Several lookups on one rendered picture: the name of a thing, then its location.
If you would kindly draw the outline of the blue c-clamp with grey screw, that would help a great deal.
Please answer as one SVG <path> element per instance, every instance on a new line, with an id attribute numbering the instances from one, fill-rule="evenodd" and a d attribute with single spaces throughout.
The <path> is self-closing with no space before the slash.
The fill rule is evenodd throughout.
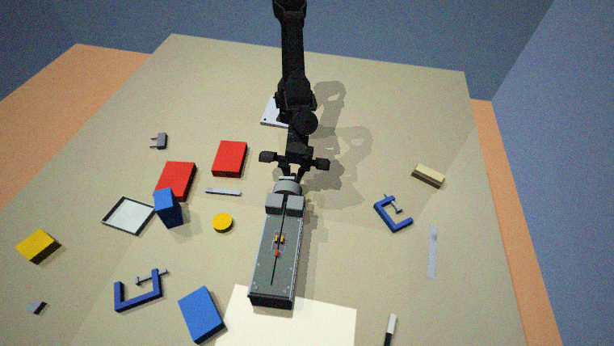
<path id="1" fill-rule="evenodd" d="M 140 286 L 141 282 L 152 279 L 153 291 L 132 299 L 128 299 L 127 301 L 124 300 L 124 284 L 122 284 L 120 281 L 114 283 L 114 308 L 116 312 L 120 313 L 124 310 L 128 310 L 130 308 L 145 304 L 146 302 L 151 302 L 155 299 L 162 297 L 162 285 L 160 276 L 167 274 L 167 270 L 164 269 L 158 271 L 157 269 L 154 269 L 151 270 L 151 273 L 152 274 L 148 276 L 143 276 L 141 278 L 136 276 L 135 284 L 137 286 Z"/>
<path id="2" fill-rule="evenodd" d="M 384 196 L 386 197 L 383 200 L 380 200 L 378 202 L 376 202 L 373 206 L 373 208 L 376 210 L 376 212 L 379 214 L 379 216 L 382 218 L 382 220 L 385 222 L 385 224 L 389 227 L 389 229 L 392 231 L 392 233 L 397 232 L 398 230 L 410 225 L 413 222 L 413 219 L 411 217 L 408 217 L 407 219 L 395 224 L 393 222 L 393 220 L 391 219 L 391 217 L 385 212 L 385 210 L 382 208 L 386 205 L 391 204 L 395 209 L 396 209 L 396 214 L 400 213 L 402 211 L 402 207 L 399 208 L 396 203 L 394 202 L 395 197 L 389 196 L 389 194 L 386 192 L 384 193 Z"/>

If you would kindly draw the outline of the yellow short cylinder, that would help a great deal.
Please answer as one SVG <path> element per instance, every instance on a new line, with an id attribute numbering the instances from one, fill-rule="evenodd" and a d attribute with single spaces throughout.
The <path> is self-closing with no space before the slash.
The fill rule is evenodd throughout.
<path id="1" fill-rule="evenodd" d="M 212 220 L 216 232 L 226 233 L 233 227 L 233 220 L 228 213 L 218 213 Z"/>

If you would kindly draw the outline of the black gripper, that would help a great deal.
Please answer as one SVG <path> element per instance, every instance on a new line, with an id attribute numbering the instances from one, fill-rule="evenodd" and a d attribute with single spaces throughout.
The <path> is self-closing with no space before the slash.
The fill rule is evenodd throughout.
<path id="1" fill-rule="evenodd" d="M 295 137 L 295 141 L 297 142 L 303 142 L 303 139 L 309 141 L 309 136 L 288 133 L 287 144 L 289 142 L 290 137 Z M 285 162 L 284 157 L 285 156 L 283 155 L 277 155 L 277 152 L 265 150 L 259 154 L 259 162 L 270 163 L 276 161 L 278 162 L 277 167 L 281 168 L 284 176 L 290 176 L 291 165 L 289 165 L 289 163 L 293 162 Z M 305 160 L 304 163 L 298 168 L 296 183 L 300 183 L 302 176 L 306 171 L 310 171 L 311 166 L 316 167 L 317 170 L 328 171 L 330 169 L 330 160 L 327 158 L 316 158 L 315 160 L 312 159 L 311 161 Z"/>

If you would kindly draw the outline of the red rectangular block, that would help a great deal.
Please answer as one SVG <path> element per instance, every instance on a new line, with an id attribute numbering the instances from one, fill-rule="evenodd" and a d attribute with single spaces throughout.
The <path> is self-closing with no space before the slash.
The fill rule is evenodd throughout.
<path id="1" fill-rule="evenodd" d="M 194 162 L 167 161 L 154 191 L 169 188 L 179 202 L 186 202 L 197 171 Z"/>
<path id="2" fill-rule="evenodd" d="M 247 150 L 246 142 L 221 141 L 212 165 L 212 175 L 240 179 Z"/>

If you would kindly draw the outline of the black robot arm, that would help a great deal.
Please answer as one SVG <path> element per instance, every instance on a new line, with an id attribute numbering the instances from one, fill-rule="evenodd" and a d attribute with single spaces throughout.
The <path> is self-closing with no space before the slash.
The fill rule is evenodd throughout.
<path id="1" fill-rule="evenodd" d="M 318 119 L 311 111 L 317 110 L 317 101 L 305 76 L 303 27 L 306 0 L 272 0 L 275 17 L 281 23 L 282 78 L 275 93 L 275 105 L 280 109 L 276 121 L 288 124 L 288 133 L 307 135 L 318 128 Z M 302 165 L 312 160 L 313 146 L 308 140 L 295 141 L 290 137 L 285 150 L 285 162 Z"/>

